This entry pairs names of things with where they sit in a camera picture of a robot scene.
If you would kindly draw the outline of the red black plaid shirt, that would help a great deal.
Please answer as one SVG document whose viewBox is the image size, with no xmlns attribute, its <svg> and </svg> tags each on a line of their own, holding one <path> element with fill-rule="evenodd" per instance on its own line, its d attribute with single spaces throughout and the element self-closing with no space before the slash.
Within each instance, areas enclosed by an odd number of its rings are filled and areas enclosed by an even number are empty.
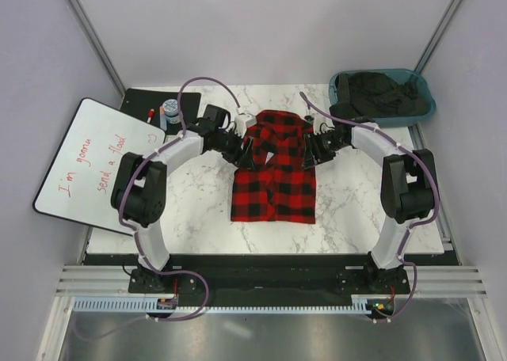
<svg viewBox="0 0 507 361">
<path fill-rule="evenodd" d="M 232 222 L 315 223 L 316 176 L 304 169 L 304 136 L 313 126 L 292 112 L 263 110 L 247 130 L 253 169 L 234 172 Z"/>
</svg>

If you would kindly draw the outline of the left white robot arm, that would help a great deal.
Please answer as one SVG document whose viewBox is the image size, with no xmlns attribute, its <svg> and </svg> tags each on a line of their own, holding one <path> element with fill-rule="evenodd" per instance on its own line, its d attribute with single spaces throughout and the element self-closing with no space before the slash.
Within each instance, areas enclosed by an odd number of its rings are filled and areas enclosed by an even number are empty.
<svg viewBox="0 0 507 361">
<path fill-rule="evenodd" d="M 147 284 L 157 292 L 168 291 L 174 281 L 173 272 L 165 268 L 170 253 L 160 224 L 166 205 L 167 177 L 211 150 L 237 168 L 254 168 L 253 141 L 246 134 L 257 120 L 242 113 L 226 125 L 229 117 L 227 110 L 210 104 L 202 117 L 153 153 L 143 156 L 127 152 L 120 160 L 111 206 L 118 211 L 120 225 L 133 231 L 139 264 L 149 270 Z"/>
</svg>

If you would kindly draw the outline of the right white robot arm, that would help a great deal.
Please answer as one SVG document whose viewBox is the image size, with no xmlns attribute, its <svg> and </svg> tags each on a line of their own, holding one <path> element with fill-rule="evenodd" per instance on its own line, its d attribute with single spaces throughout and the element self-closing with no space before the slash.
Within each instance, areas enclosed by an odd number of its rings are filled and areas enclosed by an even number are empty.
<svg viewBox="0 0 507 361">
<path fill-rule="evenodd" d="M 412 229 L 431 223 L 438 215 L 440 194 L 433 153 L 405 148 L 371 121 L 340 119 L 311 102 L 307 106 L 331 119 L 334 127 L 304 136 L 305 169 L 333 160 L 348 146 L 361 150 L 381 168 L 380 203 L 385 220 L 362 271 L 364 286 L 381 292 L 393 279 L 401 278 Z"/>
</svg>

